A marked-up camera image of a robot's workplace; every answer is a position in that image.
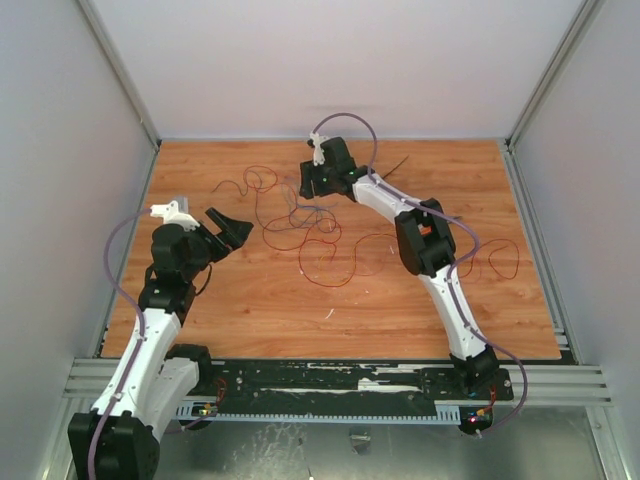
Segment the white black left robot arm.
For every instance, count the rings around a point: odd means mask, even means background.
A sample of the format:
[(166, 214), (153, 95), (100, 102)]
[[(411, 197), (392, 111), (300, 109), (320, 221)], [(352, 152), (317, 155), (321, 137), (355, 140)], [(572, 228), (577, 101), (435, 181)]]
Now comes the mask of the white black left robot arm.
[(81, 479), (154, 477), (161, 440), (179, 404), (190, 392), (208, 392), (215, 381), (207, 347), (175, 342), (197, 296), (194, 280), (242, 248), (253, 229), (210, 208), (206, 215), (219, 229), (212, 233), (178, 201), (142, 209), (120, 224), (145, 215), (161, 224), (152, 234), (152, 262), (139, 297), (107, 277), (134, 309), (131, 336), (100, 396), (68, 426)]

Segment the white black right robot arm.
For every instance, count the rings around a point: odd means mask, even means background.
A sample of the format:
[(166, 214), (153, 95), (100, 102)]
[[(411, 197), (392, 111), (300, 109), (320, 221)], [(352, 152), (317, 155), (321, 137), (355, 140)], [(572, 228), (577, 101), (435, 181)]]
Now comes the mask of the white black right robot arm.
[(343, 138), (312, 133), (307, 144), (313, 154), (300, 164), (300, 195), (339, 194), (393, 224), (402, 264), (424, 285), (445, 327), (455, 389), (466, 398), (478, 397), (494, 381), (499, 362), (460, 283), (450, 230), (456, 220), (444, 215), (436, 199), (410, 197), (370, 167), (358, 166)]

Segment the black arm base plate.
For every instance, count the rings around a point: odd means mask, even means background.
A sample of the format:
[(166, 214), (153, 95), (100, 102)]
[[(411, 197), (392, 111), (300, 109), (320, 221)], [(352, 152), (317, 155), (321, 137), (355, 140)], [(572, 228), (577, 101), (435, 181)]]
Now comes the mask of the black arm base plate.
[(444, 404), (486, 406), (514, 399), (509, 372), (501, 368), (494, 381), (469, 395), (449, 363), (320, 360), (214, 360), (208, 376), (186, 395), (188, 399), (222, 404), (232, 397), (355, 395), (416, 393)]

